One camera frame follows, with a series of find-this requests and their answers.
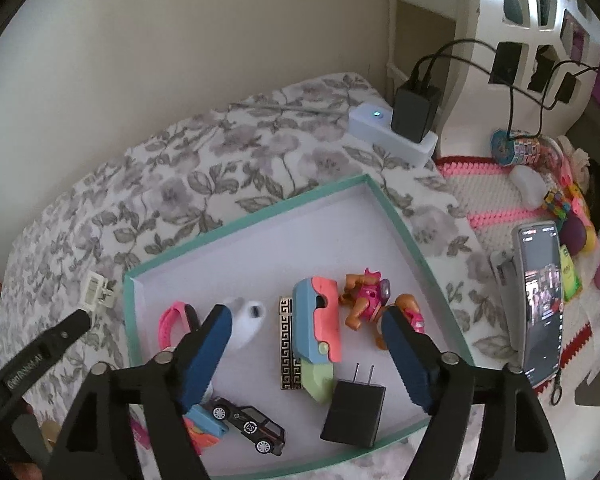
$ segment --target keychain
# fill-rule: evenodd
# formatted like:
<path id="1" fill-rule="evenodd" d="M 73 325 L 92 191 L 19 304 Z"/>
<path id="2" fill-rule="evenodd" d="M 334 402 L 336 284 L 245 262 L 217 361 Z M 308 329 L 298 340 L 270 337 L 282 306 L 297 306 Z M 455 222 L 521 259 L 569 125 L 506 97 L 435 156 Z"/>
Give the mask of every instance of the keychain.
<path id="1" fill-rule="evenodd" d="M 554 389 L 551 392 L 551 405 L 557 406 L 558 402 L 562 398 L 562 385 L 560 384 L 560 376 L 562 375 L 562 368 L 558 370 L 558 373 L 554 378 Z"/>

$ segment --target cable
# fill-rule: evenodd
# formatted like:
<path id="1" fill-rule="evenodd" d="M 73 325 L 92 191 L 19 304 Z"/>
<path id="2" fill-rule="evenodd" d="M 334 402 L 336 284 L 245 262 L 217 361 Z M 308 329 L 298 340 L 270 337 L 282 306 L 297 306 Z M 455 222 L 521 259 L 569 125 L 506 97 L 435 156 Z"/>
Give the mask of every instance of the cable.
<path id="1" fill-rule="evenodd" d="M 438 57 L 446 50 L 448 49 L 450 46 L 454 46 L 460 43 L 475 43 L 475 44 L 479 44 L 481 46 L 484 46 L 486 48 L 488 48 L 489 50 L 491 50 L 494 54 L 496 53 L 496 49 L 491 46 L 489 43 L 485 42 L 485 41 L 481 41 L 481 40 L 475 40 L 474 38 L 462 38 L 461 40 L 453 40 L 453 41 L 449 41 L 448 43 L 445 43 L 443 46 L 441 46 L 436 53 L 434 54 L 435 57 L 433 57 L 431 59 L 431 61 L 429 62 L 429 66 L 427 67 L 427 71 L 425 72 L 424 78 L 422 78 L 422 86 L 423 88 L 426 88 L 427 86 L 429 86 L 429 80 L 431 78 L 431 71 L 433 70 L 433 65 L 435 64 L 436 60 L 438 59 Z M 414 81 L 418 80 L 418 75 L 417 73 L 420 70 L 420 65 L 422 64 L 422 61 L 419 61 L 416 63 L 415 67 L 413 68 L 413 70 L 416 72 L 416 77 L 414 79 Z"/>
<path id="2" fill-rule="evenodd" d="M 432 59 L 436 54 L 430 54 L 429 56 L 424 56 L 422 58 L 420 58 L 421 60 L 426 61 L 427 59 Z M 508 81 L 506 81 L 505 79 L 501 78 L 500 76 L 498 76 L 497 74 L 492 74 L 489 70 L 487 70 L 485 67 L 478 65 L 477 63 L 474 63 L 473 61 L 470 61 L 468 59 L 465 59 L 464 57 L 460 57 L 460 56 L 455 56 L 454 54 L 439 54 L 438 57 L 443 57 L 445 59 L 455 59 L 457 61 L 462 61 L 467 63 L 467 65 L 473 66 L 474 68 L 477 68 L 478 70 L 480 70 L 480 72 L 485 73 L 488 76 L 492 76 L 493 79 L 499 83 L 499 84 L 503 84 L 506 85 L 508 87 L 513 88 L 516 92 L 522 94 L 523 96 L 527 97 L 528 99 L 531 99 L 533 102 L 535 102 L 538 106 L 542 106 L 542 103 L 536 99 L 535 97 L 533 97 L 533 95 L 531 95 L 529 92 L 524 91 L 522 88 L 519 88 L 515 85 L 512 85 L 511 83 L 509 83 Z"/>
<path id="3" fill-rule="evenodd" d="M 513 126 L 513 86 L 509 87 L 509 125 L 507 126 L 507 140 L 511 140 L 511 127 Z"/>
<path id="4" fill-rule="evenodd" d="M 546 107 L 544 106 L 544 100 L 546 99 L 546 96 L 548 94 L 548 90 L 549 90 L 549 86 L 550 86 L 550 82 L 551 82 L 551 78 L 554 76 L 555 71 L 561 66 L 564 65 L 566 63 L 576 63 L 578 65 L 581 66 L 585 66 L 586 68 L 583 70 L 580 70 L 579 72 L 576 72 L 575 74 L 573 74 L 573 76 L 575 78 L 580 77 L 583 74 L 586 74 L 587 72 L 592 72 L 592 71 L 596 71 L 598 72 L 600 70 L 600 65 L 598 66 L 589 66 L 586 63 L 582 63 L 579 61 L 575 61 L 573 59 L 567 59 L 565 61 L 561 61 L 560 63 L 556 64 L 554 66 L 554 68 L 551 70 L 551 73 L 549 74 L 549 79 L 547 80 L 546 86 L 544 87 L 544 93 L 542 94 L 542 107 L 540 108 L 540 121 L 539 121 L 539 125 L 538 125 L 538 132 L 536 133 L 535 137 L 538 137 L 540 135 L 540 133 L 542 132 L 542 110 L 553 110 L 555 108 L 555 106 L 558 104 L 558 96 L 556 95 L 556 97 L 554 98 L 554 102 L 551 104 L 551 106 Z"/>

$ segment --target phone screen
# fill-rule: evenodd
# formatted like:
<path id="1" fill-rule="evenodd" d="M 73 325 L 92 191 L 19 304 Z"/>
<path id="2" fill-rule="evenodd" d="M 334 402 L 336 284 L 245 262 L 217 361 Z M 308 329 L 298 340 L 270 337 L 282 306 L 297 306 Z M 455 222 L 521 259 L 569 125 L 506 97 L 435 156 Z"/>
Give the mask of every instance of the phone screen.
<path id="1" fill-rule="evenodd" d="M 554 375 L 562 349 L 562 280 L 555 225 L 520 229 L 525 275 L 526 339 L 523 368 L 532 385 Z"/>

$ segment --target power adapter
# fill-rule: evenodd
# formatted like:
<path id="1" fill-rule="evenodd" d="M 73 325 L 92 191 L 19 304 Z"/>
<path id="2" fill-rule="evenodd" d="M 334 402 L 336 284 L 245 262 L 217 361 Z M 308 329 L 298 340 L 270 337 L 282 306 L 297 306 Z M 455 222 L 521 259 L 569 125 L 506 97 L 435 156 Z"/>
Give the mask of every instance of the power adapter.
<path id="1" fill-rule="evenodd" d="M 571 101 L 571 97 L 573 96 L 573 92 L 576 89 L 577 78 L 571 72 L 567 72 L 564 75 L 562 83 L 560 83 L 560 88 L 555 95 L 555 98 L 563 103 L 569 103 Z"/>
<path id="2" fill-rule="evenodd" d="M 401 137 L 419 144 L 433 125 L 441 92 L 433 85 L 422 88 L 417 81 L 415 83 L 408 80 L 397 89 L 391 129 Z"/>
<path id="3" fill-rule="evenodd" d="M 320 434 L 322 440 L 357 447 L 374 446 L 385 388 L 379 384 L 371 384 L 373 371 L 372 366 L 366 384 L 357 383 L 355 375 L 353 381 L 338 381 Z"/>

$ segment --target floral bedspread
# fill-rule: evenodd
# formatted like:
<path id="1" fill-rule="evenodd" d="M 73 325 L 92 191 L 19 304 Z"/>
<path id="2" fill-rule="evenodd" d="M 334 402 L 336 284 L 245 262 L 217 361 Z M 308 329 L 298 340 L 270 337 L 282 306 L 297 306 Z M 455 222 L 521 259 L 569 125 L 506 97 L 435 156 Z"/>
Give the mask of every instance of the floral bedspread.
<path id="1" fill-rule="evenodd" d="M 116 280 L 122 292 L 127 270 L 170 247 L 320 184 L 367 172 L 426 256 L 476 363 L 501 367 L 513 350 L 487 258 L 433 163 L 411 169 L 346 133 L 347 110 L 369 100 L 386 106 L 357 74 L 308 80 L 245 103 L 344 115 L 219 108 L 171 125 L 88 174 L 14 242 L 0 304 L 0 363 L 77 308 L 88 270 Z M 40 420 L 62 423 L 95 362 L 128 365 L 123 324 L 118 294 L 94 330 L 27 394 Z"/>

